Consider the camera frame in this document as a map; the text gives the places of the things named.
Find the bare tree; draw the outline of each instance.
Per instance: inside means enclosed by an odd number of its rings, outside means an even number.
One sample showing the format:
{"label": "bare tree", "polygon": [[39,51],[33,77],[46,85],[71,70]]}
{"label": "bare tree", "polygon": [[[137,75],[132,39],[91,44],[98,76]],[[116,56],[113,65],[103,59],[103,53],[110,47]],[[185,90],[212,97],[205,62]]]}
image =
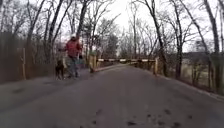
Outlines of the bare tree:
{"label": "bare tree", "polygon": [[159,26],[159,22],[158,22],[157,15],[156,15],[155,0],[151,0],[151,4],[149,4],[149,2],[147,0],[136,0],[136,1],[146,5],[146,7],[149,9],[150,15],[153,18],[154,25],[155,25],[155,28],[156,28],[156,33],[157,33],[159,44],[160,44],[160,58],[162,60],[163,73],[164,73],[165,76],[168,76],[166,56],[165,56],[165,52],[164,52],[164,43],[163,43],[163,40],[162,40],[160,26]]}
{"label": "bare tree", "polygon": [[139,6],[135,3],[135,2],[131,2],[131,13],[132,13],[132,20],[130,20],[132,29],[133,29],[133,38],[134,38],[134,58],[137,58],[137,28],[136,28],[136,22],[138,20],[137,18],[137,12],[138,12],[138,8]]}
{"label": "bare tree", "polygon": [[38,11],[37,11],[37,13],[36,13],[36,15],[35,15],[35,17],[33,19],[32,16],[31,16],[32,14],[30,12],[30,6],[29,6],[30,4],[29,4],[29,1],[28,1],[27,10],[28,10],[29,17],[30,17],[30,28],[28,30],[28,35],[27,35],[27,42],[26,42],[27,46],[31,42],[33,30],[35,28],[35,25],[36,25],[36,22],[37,22],[37,19],[38,19],[39,15],[40,15],[40,12],[41,12],[41,10],[43,8],[44,2],[45,2],[45,0],[42,0],[42,2],[40,3],[39,9],[38,9]]}
{"label": "bare tree", "polygon": [[58,32],[59,32],[59,30],[61,29],[61,25],[62,25],[62,23],[63,23],[63,20],[64,20],[66,14],[67,14],[67,12],[68,12],[68,9],[69,9],[69,8],[71,7],[71,5],[72,5],[72,2],[73,2],[73,0],[68,0],[68,1],[67,1],[67,7],[66,7],[66,9],[65,9],[65,12],[64,12],[64,14],[63,14],[63,16],[62,16],[62,18],[61,18],[61,21],[60,21],[59,25],[58,25],[58,28],[57,28],[57,30],[56,30],[56,32],[55,32],[55,35],[54,35],[54,38],[53,38],[52,42],[55,42],[55,40],[56,40],[56,38],[57,38],[57,36],[58,36]]}
{"label": "bare tree", "polygon": [[78,25],[77,32],[76,32],[77,37],[79,37],[80,34],[81,34],[81,31],[82,31],[82,28],[83,28],[84,18],[85,18],[85,15],[86,15],[86,11],[87,11],[87,8],[88,8],[89,4],[92,1],[94,1],[94,0],[82,0],[81,1],[82,9],[81,9],[80,18],[79,18],[79,25]]}
{"label": "bare tree", "polygon": [[90,25],[91,25],[91,32],[90,32],[91,33],[91,42],[89,44],[90,52],[92,52],[92,45],[94,42],[94,36],[96,33],[98,22],[104,14],[109,12],[107,10],[107,8],[113,2],[114,2],[114,0],[102,0],[102,1],[92,2],[93,7],[89,9],[89,21],[90,21]]}
{"label": "bare tree", "polygon": [[221,78],[222,78],[222,73],[221,73],[221,65],[220,65],[220,48],[219,48],[219,35],[218,35],[218,30],[217,30],[217,24],[216,24],[216,19],[212,13],[210,4],[208,3],[207,0],[203,0],[204,6],[206,8],[206,11],[208,13],[211,26],[212,26],[212,32],[213,32],[213,40],[214,40],[214,66],[215,66],[215,84],[216,84],[216,89],[217,92],[222,93],[222,86],[221,86]]}
{"label": "bare tree", "polygon": [[46,62],[47,63],[51,62],[51,52],[52,52],[52,47],[53,47],[53,43],[54,43],[53,42],[53,33],[54,33],[56,21],[57,21],[58,14],[60,12],[63,1],[64,0],[59,1],[58,6],[56,8],[56,12],[55,12],[53,20],[52,20],[52,23],[50,25],[49,34],[48,34],[48,41],[47,41],[48,44],[47,44],[47,50],[46,50],[46,52],[47,52],[46,53]]}

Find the jeans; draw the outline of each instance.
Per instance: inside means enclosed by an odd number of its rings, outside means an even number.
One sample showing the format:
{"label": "jeans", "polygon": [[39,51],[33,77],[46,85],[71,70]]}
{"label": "jeans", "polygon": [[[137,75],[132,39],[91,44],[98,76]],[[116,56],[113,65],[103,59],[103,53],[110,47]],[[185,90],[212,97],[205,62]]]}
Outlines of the jeans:
{"label": "jeans", "polygon": [[70,76],[75,76],[78,77],[78,66],[77,66],[77,57],[69,57],[69,68],[68,68],[68,72]]}

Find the barrier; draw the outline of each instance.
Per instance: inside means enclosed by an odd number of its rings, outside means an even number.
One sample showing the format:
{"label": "barrier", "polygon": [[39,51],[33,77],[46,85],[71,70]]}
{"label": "barrier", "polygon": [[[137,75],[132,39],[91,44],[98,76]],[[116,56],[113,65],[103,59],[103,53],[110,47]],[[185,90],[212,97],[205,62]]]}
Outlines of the barrier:
{"label": "barrier", "polygon": [[90,56],[89,57],[89,66],[90,66],[90,73],[94,73],[97,71],[97,68],[99,67],[101,62],[130,62],[133,63],[153,63],[153,74],[158,74],[158,61],[159,58],[157,57],[155,60],[150,59],[96,59],[96,56]]}

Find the tree trunk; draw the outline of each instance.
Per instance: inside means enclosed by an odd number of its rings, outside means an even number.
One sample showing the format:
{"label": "tree trunk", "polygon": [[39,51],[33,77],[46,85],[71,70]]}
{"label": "tree trunk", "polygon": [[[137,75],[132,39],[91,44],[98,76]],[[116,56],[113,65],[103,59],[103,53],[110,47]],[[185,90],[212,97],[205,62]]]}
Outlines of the tree trunk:
{"label": "tree trunk", "polygon": [[80,14],[80,20],[79,20],[79,26],[78,26],[78,30],[76,32],[76,36],[79,37],[82,31],[82,27],[83,27],[83,22],[84,22],[84,18],[85,18],[85,14],[86,14],[86,10],[87,10],[87,1],[84,1],[82,4],[82,10],[81,10],[81,14]]}
{"label": "tree trunk", "polygon": [[69,2],[68,6],[67,6],[67,8],[66,8],[66,10],[65,10],[65,12],[64,12],[64,14],[63,14],[63,16],[62,16],[62,18],[61,18],[61,21],[60,21],[60,23],[59,23],[59,25],[58,25],[58,28],[57,28],[57,30],[56,30],[56,32],[55,32],[55,35],[54,35],[54,38],[53,38],[52,42],[55,42],[55,40],[56,40],[56,38],[57,38],[57,36],[58,36],[59,30],[61,29],[61,25],[62,25],[62,23],[63,23],[63,20],[64,20],[66,14],[67,14],[67,12],[68,12],[68,9],[69,9],[70,6],[72,5],[72,2],[73,2],[73,0],[71,0],[71,1]]}
{"label": "tree trunk", "polygon": [[161,35],[161,32],[160,32],[159,23],[158,23],[158,20],[157,20],[157,17],[156,17],[155,0],[152,0],[151,2],[152,2],[152,5],[151,5],[152,8],[150,7],[150,5],[149,5],[147,0],[145,0],[145,5],[149,9],[150,14],[151,14],[151,16],[153,18],[155,27],[156,27],[156,33],[157,33],[159,44],[160,44],[160,58],[161,58],[162,64],[163,64],[163,74],[165,76],[168,76],[166,56],[165,56],[165,51],[164,51],[164,44],[163,44],[163,41],[162,41],[162,35]]}
{"label": "tree trunk", "polygon": [[216,85],[216,91],[218,93],[222,93],[222,86],[221,86],[221,65],[220,65],[220,54],[219,54],[219,35],[218,35],[218,30],[217,30],[217,25],[216,25],[216,19],[212,14],[211,7],[208,3],[207,0],[204,0],[204,5],[207,10],[207,13],[209,15],[209,19],[212,25],[212,31],[213,31],[213,38],[214,38],[214,61],[215,61],[215,85]]}
{"label": "tree trunk", "polygon": [[57,9],[56,9],[56,12],[55,12],[55,15],[54,15],[54,18],[53,18],[53,21],[51,23],[51,26],[50,26],[50,30],[49,30],[49,34],[48,34],[48,44],[47,44],[47,60],[46,62],[47,63],[50,63],[51,62],[51,53],[52,53],[52,48],[53,48],[53,33],[54,33],[54,28],[55,28],[55,25],[56,25],[56,21],[57,21],[57,18],[58,18],[58,14],[60,12],[60,9],[61,9],[61,5],[63,3],[63,0],[60,0],[59,1],[59,4],[57,6]]}
{"label": "tree trunk", "polygon": [[40,12],[41,12],[41,10],[43,8],[44,2],[45,2],[45,0],[42,0],[42,2],[40,4],[40,7],[39,7],[39,9],[37,11],[37,14],[36,14],[36,16],[34,18],[34,21],[31,21],[31,25],[30,25],[30,28],[29,28],[29,31],[28,31],[28,35],[27,35],[27,41],[26,41],[27,45],[29,45],[30,42],[31,42],[32,35],[33,35],[33,30],[35,28],[35,25],[36,25],[36,22],[37,22],[37,19],[38,19],[39,15],[40,15]]}
{"label": "tree trunk", "polygon": [[180,79],[181,76],[181,69],[182,69],[182,47],[177,49],[177,63],[176,63],[176,78]]}

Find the post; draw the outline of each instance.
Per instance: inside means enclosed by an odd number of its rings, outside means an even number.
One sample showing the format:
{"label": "post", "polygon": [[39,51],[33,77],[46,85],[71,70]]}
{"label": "post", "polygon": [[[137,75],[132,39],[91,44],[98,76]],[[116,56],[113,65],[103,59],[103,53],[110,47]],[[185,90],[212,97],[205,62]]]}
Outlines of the post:
{"label": "post", "polygon": [[90,73],[93,73],[94,69],[93,69],[93,56],[92,55],[89,55],[89,68],[90,68]]}
{"label": "post", "polygon": [[26,80],[26,49],[23,48],[23,78]]}
{"label": "post", "polygon": [[155,59],[155,64],[154,64],[154,75],[156,75],[156,76],[158,74],[158,61],[159,61],[159,58],[157,57]]}

